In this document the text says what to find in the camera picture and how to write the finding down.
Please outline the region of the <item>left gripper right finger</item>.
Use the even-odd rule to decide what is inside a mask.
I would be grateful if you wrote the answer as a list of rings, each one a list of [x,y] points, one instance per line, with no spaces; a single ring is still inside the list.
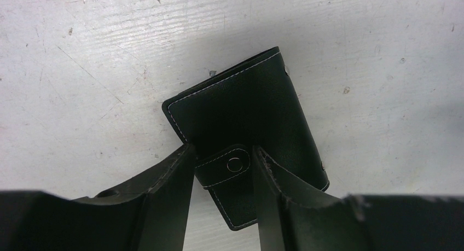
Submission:
[[[261,250],[463,250],[463,197],[337,198],[252,151]]]

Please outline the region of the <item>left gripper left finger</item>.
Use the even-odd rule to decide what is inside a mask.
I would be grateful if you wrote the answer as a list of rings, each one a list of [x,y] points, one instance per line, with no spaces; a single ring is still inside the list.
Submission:
[[[1,250],[182,250],[195,147],[94,197],[1,192]]]

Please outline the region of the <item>black leather card holder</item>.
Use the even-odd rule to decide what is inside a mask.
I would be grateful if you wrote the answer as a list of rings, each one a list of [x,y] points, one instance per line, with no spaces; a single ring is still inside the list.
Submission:
[[[162,110],[180,140],[195,147],[195,176],[230,230],[257,221],[254,146],[317,189],[329,187],[278,47],[167,99]]]

